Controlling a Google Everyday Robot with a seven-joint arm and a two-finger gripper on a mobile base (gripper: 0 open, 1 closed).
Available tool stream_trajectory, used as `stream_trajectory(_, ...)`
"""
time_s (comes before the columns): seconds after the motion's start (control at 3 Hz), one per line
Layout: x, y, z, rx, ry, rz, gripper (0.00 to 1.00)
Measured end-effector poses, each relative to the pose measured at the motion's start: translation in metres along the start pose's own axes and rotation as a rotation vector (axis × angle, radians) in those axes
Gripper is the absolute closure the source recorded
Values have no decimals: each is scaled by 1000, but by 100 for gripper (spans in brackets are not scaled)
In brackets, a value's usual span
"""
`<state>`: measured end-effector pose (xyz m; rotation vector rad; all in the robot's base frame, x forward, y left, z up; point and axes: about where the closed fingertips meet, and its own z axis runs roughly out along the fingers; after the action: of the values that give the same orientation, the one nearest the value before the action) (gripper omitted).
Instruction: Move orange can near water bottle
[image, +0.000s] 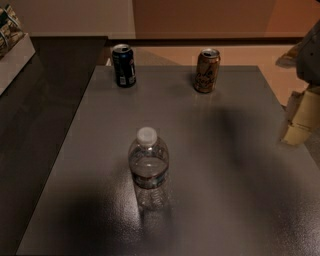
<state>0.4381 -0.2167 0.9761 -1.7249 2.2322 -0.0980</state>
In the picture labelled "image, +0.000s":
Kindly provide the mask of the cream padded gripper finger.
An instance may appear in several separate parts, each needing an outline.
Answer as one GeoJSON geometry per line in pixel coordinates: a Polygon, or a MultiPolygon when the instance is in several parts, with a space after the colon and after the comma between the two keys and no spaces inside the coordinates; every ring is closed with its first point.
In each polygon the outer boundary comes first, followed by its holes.
{"type": "Polygon", "coordinates": [[[293,91],[286,106],[281,141],[292,146],[304,143],[320,127],[320,87],[309,85],[303,92],[293,91]]]}

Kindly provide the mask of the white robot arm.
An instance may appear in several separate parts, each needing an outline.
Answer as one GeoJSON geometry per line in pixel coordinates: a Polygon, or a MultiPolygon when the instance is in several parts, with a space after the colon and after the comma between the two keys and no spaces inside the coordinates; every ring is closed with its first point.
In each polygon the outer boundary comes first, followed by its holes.
{"type": "Polygon", "coordinates": [[[294,146],[304,143],[320,127],[320,20],[301,42],[296,73],[308,87],[301,93],[292,92],[280,137],[282,142],[294,146]]]}

